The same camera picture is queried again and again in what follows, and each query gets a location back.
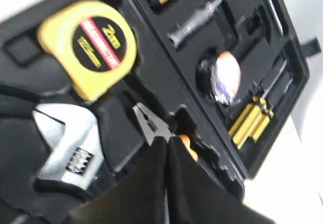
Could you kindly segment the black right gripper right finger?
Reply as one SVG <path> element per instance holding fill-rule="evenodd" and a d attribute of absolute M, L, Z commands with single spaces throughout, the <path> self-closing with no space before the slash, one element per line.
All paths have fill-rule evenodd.
<path fill-rule="evenodd" d="M 179 137 L 168 142 L 168 168 L 171 223 L 274 223 L 216 184 Z"/>

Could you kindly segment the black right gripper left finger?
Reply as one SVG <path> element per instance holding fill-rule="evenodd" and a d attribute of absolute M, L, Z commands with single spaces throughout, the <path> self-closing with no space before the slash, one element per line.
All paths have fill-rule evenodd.
<path fill-rule="evenodd" d="M 69 223 L 164 223 L 167 141 L 155 137 L 138 165 L 116 186 L 71 211 Z"/>

